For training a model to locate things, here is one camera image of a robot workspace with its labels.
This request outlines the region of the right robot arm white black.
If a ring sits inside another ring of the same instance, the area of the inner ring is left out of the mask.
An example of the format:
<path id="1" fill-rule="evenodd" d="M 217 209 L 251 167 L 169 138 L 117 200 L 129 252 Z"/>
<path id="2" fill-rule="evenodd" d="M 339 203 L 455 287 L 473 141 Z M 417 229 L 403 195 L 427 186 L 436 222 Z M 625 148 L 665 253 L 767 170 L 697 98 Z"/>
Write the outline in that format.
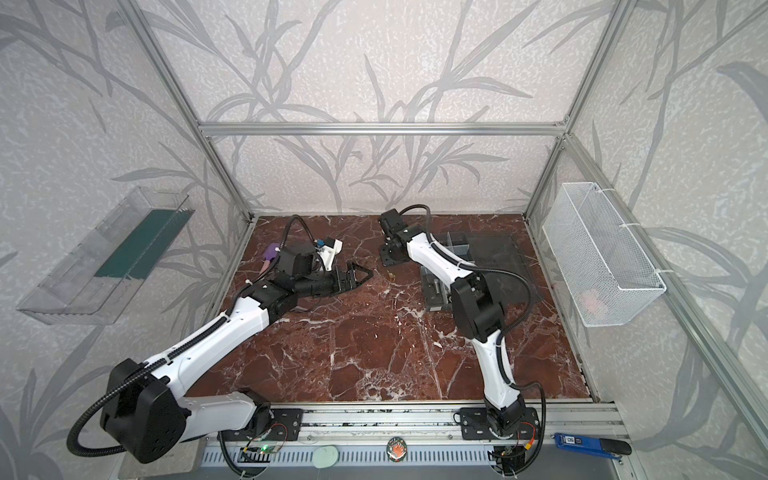
<path id="1" fill-rule="evenodd" d="M 512 271 L 466 261 L 418 226 L 385 232 L 380 254 L 387 266 L 413 261 L 448 287 L 456 328 L 470 340 L 480 365 L 490 430 L 500 439 L 511 437 L 526 415 L 527 405 L 506 352 L 505 336 L 512 328 L 506 322 L 507 302 L 491 277 L 509 276 L 522 284 L 526 306 L 521 321 L 533 307 L 530 282 Z"/>

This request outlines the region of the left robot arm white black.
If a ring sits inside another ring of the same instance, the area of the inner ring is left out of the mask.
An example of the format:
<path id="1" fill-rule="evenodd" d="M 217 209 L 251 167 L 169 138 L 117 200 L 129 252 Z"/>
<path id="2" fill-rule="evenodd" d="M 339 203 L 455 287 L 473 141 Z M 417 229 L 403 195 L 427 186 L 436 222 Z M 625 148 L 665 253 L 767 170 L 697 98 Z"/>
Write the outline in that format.
<path id="1" fill-rule="evenodd" d="M 352 291 L 373 276 L 349 262 L 329 271 L 289 276 L 273 270 L 246 285 L 228 310 L 168 350 L 137 363 L 126 359 L 113 368 L 110 399 L 101 407 L 100 425 L 120 451 L 151 463 L 176 444 L 220 431 L 249 437 L 268 432 L 274 420 L 270 403 L 250 389 L 207 397 L 188 396 L 212 366 L 246 340 L 274 324 L 305 297 L 327 298 Z"/>

